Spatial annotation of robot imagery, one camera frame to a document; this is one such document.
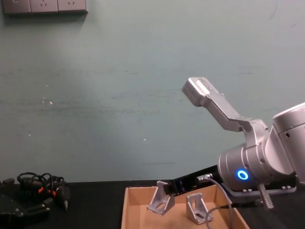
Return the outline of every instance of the black table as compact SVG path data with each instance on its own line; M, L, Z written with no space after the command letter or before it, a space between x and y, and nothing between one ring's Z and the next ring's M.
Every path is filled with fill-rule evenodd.
M120 229L125 188L155 184L156 181L71 183L68 212L55 206L46 221L27 229ZM305 229L305 187L297 188L293 194L272 196L273 210L240 208L239 212L251 229Z

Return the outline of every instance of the metal angle bracket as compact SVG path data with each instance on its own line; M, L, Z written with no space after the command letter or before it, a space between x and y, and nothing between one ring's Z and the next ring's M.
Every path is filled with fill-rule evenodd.
M162 216L175 205L174 195L166 195L164 185L167 185L167 183L157 181L157 189L154 192L150 205L147 206L148 210Z
M202 199L201 193L192 194L186 196L186 215L187 217L196 224L202 224L206 222L206 214L208 209ZM213 216L208 216L208 221L211 221Z

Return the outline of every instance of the open cardboard box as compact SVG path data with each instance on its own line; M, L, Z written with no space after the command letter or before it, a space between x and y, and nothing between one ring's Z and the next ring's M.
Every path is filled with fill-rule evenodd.
M227 204L222 191L215 185L204 187L188 192L175 198L175 206L164 216L147 210L156 187L128 187L125 191L123 207L122 229L206 229L206 224L196 225L186 216L186 196L195 193L202 193L203 200L208 208ZM233 228L249 229L248 225L239 214L233 209ZM219 209L212 213L213 220L210 221L212 229L229 228L229 210Z

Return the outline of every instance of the robotic arm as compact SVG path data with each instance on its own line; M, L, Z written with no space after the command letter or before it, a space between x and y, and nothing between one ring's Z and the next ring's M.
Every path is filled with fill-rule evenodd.
M182 91L223 129L243 131L245 143L221 153L217 166L170 181L163 187L165 194L177 196L211 185L207 180L212 177L231 190L257 187L264 204L273 208L265 185L294 179L295 173L305 183L305 103L274 116L269 132L262 120L241 116L205 78L189 78Z

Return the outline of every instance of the power outlet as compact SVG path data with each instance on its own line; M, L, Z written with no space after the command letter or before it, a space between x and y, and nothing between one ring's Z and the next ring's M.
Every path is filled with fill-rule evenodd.
M58 12L57 0L30 0L32 13Z
M30 0L2 0L6 14L30 13Z
M58 11L87 12L86 0L58 0Z

